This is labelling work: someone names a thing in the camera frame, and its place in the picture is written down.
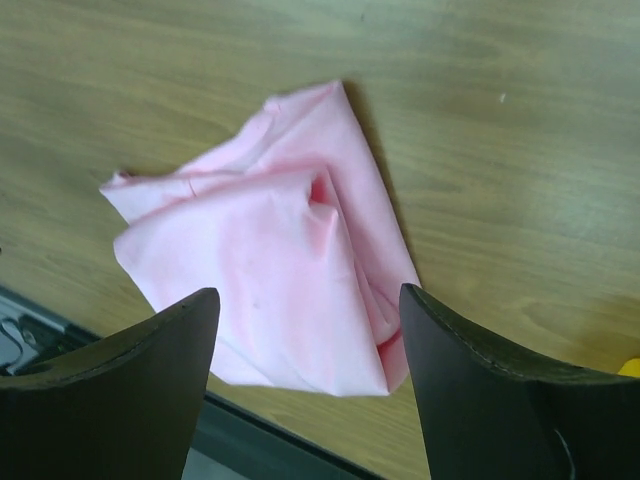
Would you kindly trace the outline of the light pink t-shirt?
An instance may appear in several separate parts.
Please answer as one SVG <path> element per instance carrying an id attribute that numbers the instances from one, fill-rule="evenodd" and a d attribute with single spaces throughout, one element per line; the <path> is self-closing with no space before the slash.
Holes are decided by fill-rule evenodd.
<path id="1" fill-rule="evenodd" d="M 176 171 L 117 172 L 100 191 L 153 309 L 219 292 L 222 381 L 346 397 L 406 379 L 399 295 L 418 276 L 341 82 L 271 97 Z"/>

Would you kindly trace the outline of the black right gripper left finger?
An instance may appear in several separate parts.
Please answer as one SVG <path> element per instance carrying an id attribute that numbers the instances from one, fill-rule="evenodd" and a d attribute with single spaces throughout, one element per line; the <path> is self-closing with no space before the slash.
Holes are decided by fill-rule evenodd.
<path id="1" fill-rule="evenodd" d="M 220 313 L 203 288 L 151 318 L 1 380 L 4 479 L 179 479 Z"/>

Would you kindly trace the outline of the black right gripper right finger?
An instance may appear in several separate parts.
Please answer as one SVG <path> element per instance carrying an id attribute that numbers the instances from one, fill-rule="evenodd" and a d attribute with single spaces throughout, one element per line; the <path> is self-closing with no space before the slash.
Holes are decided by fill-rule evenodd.
<path id="1" fill-rule="evenodd" d="M 559 361 L 400 292 L 403 340 L 435 479 L 635 479 L 639 382 Z"/>

